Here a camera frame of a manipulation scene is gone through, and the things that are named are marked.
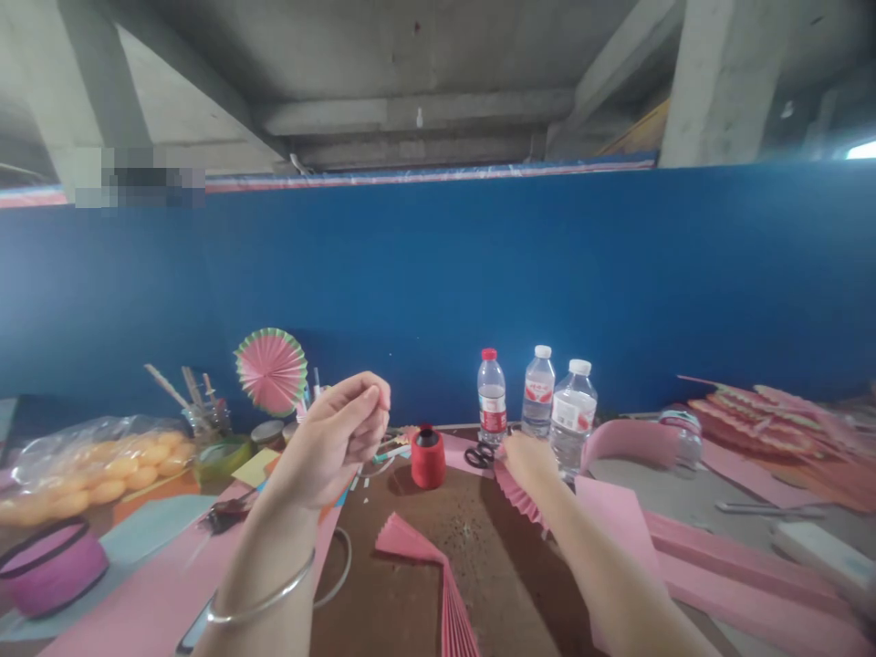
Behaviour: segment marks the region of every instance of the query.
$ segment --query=plastic bag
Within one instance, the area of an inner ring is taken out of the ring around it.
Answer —
[[[184,422],[145,415],[102,417],[52,433],[16,460],[12,476],[20,488],[0,501],[0,526],[77,516],[178,475],[194,452]]]

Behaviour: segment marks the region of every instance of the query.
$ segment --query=white bottle cap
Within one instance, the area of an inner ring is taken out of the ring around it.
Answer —
[[[572,359],[568,362],[568,370],[572,374],[579,374],[580,376],[589,376],[590,375],[590,363],[588,360]]]

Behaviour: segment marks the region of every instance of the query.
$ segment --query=water bottle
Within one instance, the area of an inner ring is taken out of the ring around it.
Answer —
[[[499,445],[506,435],[508,425],[505,374],[495,359],[495,349],[484,349],[481,357],[484,362],[477,372],[477,395],[481,404],[480,440]]]
[[[523,390],[523,431],[537,438],[548,436],[550,403],[554,398],[557,375],[550,364],[550,347],[538,345],[536,357],[527,367],[527,381]]]
[[[597,395],[589,374],[590,363],[586,360],[570,360],[568,376],[554,390],[548,439],[557,455],[563,479],[570,483],[581,469],[581,450],[593,431],[596,414]]]
[[[675,474],[682,479],[693,479],[696,468],[703,458],[703,428],[696,415],[681,404],[673,404],[663,409],[660,424],[668,424],[681,429],[678,436],[678,454],[675,456]]]

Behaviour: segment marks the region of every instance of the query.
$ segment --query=black scissors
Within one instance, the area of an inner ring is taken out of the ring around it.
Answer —
[[[495,461],[495,447],[487,443],[478,443],[469,447],[463,454],[465,462],[478,470],[486,470]]]

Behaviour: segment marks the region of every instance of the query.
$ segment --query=pink container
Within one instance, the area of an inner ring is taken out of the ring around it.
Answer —
[[[73,517],[46,527],[0,557],[0,586],[23,615],[41,618],[88,593],[109,567],[88,521]]]

